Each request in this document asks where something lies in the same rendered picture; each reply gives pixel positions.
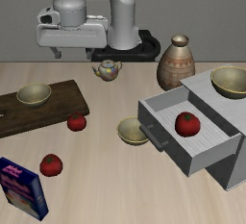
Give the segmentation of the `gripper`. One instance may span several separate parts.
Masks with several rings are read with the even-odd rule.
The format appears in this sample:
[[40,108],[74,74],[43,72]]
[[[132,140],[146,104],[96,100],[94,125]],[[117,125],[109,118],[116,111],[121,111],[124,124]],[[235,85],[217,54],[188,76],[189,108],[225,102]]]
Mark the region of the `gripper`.
[[102,15],[88,15],[78,26],[62,26],[62,16],[52,7],[44,8],[37,16],[37,44],[50,47],[55,59],[62,57],[56,47],[82,47],[91,61],[95,48],[107,46],[107,30],[108,20]]

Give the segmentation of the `beige porcelain bowl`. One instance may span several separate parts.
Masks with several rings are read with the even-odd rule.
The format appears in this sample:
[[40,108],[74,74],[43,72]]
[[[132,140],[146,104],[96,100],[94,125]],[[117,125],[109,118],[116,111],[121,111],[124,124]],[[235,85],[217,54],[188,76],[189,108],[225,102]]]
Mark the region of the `beige porcelain bowl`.
[[214,89],[225,98],[246,98],[246,69],[237,66],[220,66],[210,73]]
[[119,137],[127,144],[138,146],[146,143],[149,138],[140,130],[140,122],[136,116],[122,119],[117,128]]
[[52,94],[52,89],[42,83],[32,83],[22,87],[16,94],[17,100],[30,108],[44,105]]

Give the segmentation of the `dark brown cutting board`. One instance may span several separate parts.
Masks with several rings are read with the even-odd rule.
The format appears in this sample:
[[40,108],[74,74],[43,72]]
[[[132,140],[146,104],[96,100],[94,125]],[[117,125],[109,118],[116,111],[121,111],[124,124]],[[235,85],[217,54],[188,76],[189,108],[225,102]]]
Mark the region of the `dark brown cutting board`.
[[16,93],[0,96],[0,138],[66,121],[73,112],[89,114],[86,100],[74,80],[51,85],[48,101],[37,108],[21,104]]

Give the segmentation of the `red tomato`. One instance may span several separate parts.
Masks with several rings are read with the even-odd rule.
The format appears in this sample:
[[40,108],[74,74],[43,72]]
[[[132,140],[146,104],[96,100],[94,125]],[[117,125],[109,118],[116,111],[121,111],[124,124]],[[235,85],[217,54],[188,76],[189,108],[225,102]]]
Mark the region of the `red tomato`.
[[193,137],[200,132],[201,122],[191,112],[181,112],[175,120],[175,131],[181,137]]
[[55,154],[48,154],[42,159],[39,171],[46,177],[57,176],[62,172],[62,160]]
[[74,112],[67,119],[67,127],[73,132],[82,131],[86,127],[86,118],[81,113]]

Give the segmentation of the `grey cabinet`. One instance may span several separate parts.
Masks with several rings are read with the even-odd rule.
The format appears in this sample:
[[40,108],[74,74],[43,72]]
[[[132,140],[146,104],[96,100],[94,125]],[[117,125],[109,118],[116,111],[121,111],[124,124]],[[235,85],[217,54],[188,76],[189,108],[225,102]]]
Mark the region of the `grey cabinet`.
[[201,111],[229,136],[240,134],[239,142],[233,142],[233,152],[222,155],[219,162],[207,168],[207,172],[225,190],[246,183],[246,98],[229,99],[220,95],[212,86],[212,70],[181,80],[192,93]]

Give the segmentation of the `painted white teapot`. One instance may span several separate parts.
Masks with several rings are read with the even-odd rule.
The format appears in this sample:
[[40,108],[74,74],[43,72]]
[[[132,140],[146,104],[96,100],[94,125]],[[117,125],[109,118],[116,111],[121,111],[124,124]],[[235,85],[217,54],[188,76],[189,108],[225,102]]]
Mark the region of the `painted white teapot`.
[[106,82],[113,81],[121,69],[122,62],[114,62],[112,60],[104,60],[97,68],[92,67],[94,74]]

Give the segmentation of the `brown patterned vase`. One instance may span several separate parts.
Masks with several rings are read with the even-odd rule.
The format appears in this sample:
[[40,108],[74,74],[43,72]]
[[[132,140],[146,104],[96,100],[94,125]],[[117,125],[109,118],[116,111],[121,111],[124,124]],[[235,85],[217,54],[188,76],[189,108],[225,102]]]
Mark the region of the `brown patterned vase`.
[[157,81],[164,90],[179,87],[181,80],[195,74],[195,62],[188,47],[189,38],[175,35],[163,53],[157,68]]

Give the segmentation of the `open grey drawer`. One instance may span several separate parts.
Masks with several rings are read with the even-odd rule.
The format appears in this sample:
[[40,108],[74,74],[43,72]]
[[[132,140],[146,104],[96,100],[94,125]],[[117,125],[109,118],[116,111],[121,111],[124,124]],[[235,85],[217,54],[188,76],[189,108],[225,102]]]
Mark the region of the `open grey drawer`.
[[138,102],[140,129],[186,176],[236,152],[241,134],[186,87]]

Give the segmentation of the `blue carton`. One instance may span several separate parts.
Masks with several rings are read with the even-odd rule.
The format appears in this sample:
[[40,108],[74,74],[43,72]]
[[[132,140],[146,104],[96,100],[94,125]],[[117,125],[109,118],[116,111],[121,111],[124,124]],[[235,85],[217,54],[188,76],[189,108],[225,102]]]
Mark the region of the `blue carton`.
[[36,173],[2,157],[0,186],[8,202],[41,221],[48,213],[39,177]]

